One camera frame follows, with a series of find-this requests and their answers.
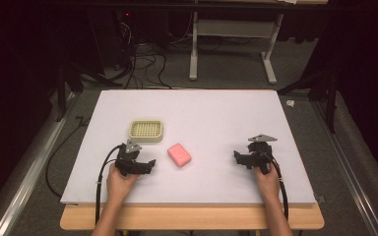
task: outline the cable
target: cable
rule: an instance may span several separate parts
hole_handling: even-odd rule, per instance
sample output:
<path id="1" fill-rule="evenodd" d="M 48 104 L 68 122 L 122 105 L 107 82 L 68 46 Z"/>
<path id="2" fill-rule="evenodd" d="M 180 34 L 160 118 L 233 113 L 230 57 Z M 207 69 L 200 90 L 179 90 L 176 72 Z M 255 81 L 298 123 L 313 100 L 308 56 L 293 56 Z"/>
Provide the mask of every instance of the cable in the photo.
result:
<path id="1" fill-rule="evenodd" d="M 79 122 L 79 125 L 78 127 L 72 132 L 70 133 L 66 139 L 64 139 L 60 145 L 55 149 L 54 153 L 50 155 L 50 157 L 48 158 L 48 161 L 46 163 L 46 166 L 45 166 L 45 183 L 47 184 L 47 187 L 50 189 L 50 191 L 55 195 L 57 196 L 59 199 L 61 199 L 62 195 L 59 194 L 56 190 L 53 189 L 53 187 L 51 187 L 51 184 L 50 184 L 50 180 L 49 180 L 49 177 L 48 177 L 48 172 L 49 172 L 49 168 L 50 168 L 50 163 L 51 163 L 51 160 L 53 159 L 53 157 L 55 156 L 55 154 L 57 153 L 58 150 L 61 149 L 61 147 L 64 146 L 64 144 L 66 144 L 66 142 L 82 127 L 85 127 L 85 126 L 88 126 L 88 122 L 91 120 L 91 118 L 87 119 L 84 121 L 84 117 L 83 116 L 77 116 L 76 119 L 80 119 L 81 121 Z"/>
<path id="2" fill-rule="evenodd" d="M 108 161 L 109 157 L 112 155 L 114 151 L 119 149 L 120 146 L 114 147 L 106 157 L 105 161 L 103 162 L 102 167 L 100 168 L 99 176 L 97 177 L 97 186 L 96 186 L 96 206 L 95 206 L 95 215 L 94 215 L 94 224 L 97 224 L 99 221 L 99 212 L 100 212 L 100 188 L 102 186 L 102 174 L 103 174 L 103 169 L 105 168 L 105 165 L 109 163 L 110 161 L 114 161 L 115 159 L 112 159 Z"/>
<path id="3" fill-rule="evenodd" d="M 288 219 L 289 218 L 289 205 L 287 202 L 287 193 L 286 193 L 286 188 L 284 187 L 284 179 L 282 177 L 281 168 L 274 157 L 269 157 L 265 152 L 261 150 L 258 150 L 258 151 L 272 161 L 273 165 L 275 166 L 276 171 L 278 172 L 279 184 L 281 186 L 281 192 L 282 192 L 282 197 L 283 197 L 283 213 L 284 213 L 284 217 Z"/>

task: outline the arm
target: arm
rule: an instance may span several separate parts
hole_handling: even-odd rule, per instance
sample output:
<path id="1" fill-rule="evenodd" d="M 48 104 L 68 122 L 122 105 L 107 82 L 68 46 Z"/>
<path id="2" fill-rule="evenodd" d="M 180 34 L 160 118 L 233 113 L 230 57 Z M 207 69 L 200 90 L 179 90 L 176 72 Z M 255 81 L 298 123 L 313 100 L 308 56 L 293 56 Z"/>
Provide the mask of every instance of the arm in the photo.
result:
<path id="1" fill-rule="evenodd" d="M 119 173 L 115 164 L 109 166 L 109 175 L 106 179 L 108 200 L 100 215 L 99 221 L 92 232 L 96 235 L 114 235 L 116 219 L 121 210 L 122 203 L 133 187 L 138 175 L 129 175 L 126 178 Z"/>
<path id="2" fill-rule="evenodd" d="M 266 216 L 271 235 L 292 236 L 292 231 L 284 217 L 282 204 L 279 201 L 281 186 L 275 166 L 271 164 L 270 172 L 266 175 L 262 173 L 259 167 L 254 167 L 254 172 L 256 173 L 257 184 L 266 205 Z"/>

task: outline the human hand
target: human hand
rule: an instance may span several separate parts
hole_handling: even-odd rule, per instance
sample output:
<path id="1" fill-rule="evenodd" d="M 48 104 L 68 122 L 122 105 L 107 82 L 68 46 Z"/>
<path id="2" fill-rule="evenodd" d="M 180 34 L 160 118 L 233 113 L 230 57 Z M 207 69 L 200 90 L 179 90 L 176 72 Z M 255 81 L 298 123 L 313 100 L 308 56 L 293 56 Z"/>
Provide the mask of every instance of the human hand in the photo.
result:
<path id="1" fill-rule="evenodd" d="M 115 163 L 109 165 L 109 175 L 106 178 L 108 190 L 108 205 L 120 207 L 125 197 L 127 197 L 139 175 L 128 175 L 124 177 L 115 167 Z"/>
<path id="2" fill-rule="evenodd" d="M 263 174 L 259 167 L 253 167 L 257 184 L 265 204 L 269 201 L 279 201 L 279 176 L 276 167 L 270 164 L 269 173 Z"/>

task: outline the white board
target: white board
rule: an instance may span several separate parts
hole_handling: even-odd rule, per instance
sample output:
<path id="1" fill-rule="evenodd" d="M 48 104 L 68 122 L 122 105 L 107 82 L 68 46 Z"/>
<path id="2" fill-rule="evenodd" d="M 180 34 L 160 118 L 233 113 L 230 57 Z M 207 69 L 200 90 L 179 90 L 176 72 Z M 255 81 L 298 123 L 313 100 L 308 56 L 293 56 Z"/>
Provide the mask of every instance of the white board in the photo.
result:
<path id="1" fill-rule="evenodd" d="M 133 120 L 159 119 L 163 139 L 141 144 L 139 162 L 156 159 L 150 175 L 136 182 L 126 204 L 262 203 L 252 170 L 233 152 L 248 153 L 249 138 L 264 134 L 281 166 L 288 201 L 315 203 L 313 191 L 273 90 L 107 90 L 99 97 L 67 187 L 64 204 L 94 203 L 103 161 L 126 143 Z M 177 167 L 167 149 L 182 144 L 192 160 Z M 111 158 L 116 158 L 117 151 Z M 104 169 L 101 201 L 106 201 Z"/>

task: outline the small plastic basket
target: small plastic basket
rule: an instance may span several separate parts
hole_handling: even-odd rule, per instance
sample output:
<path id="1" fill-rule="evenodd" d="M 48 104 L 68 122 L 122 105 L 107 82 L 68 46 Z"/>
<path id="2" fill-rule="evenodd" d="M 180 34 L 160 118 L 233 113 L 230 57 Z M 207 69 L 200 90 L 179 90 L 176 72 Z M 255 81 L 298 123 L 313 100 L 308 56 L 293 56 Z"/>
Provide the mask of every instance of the small plastic basket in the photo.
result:
<path id="1" fill-rule="evenodd" d="M 136 143 L 158 143 L 162 140 L 162 123 L 159 120 L 135 120 L 129 137 Z"/>

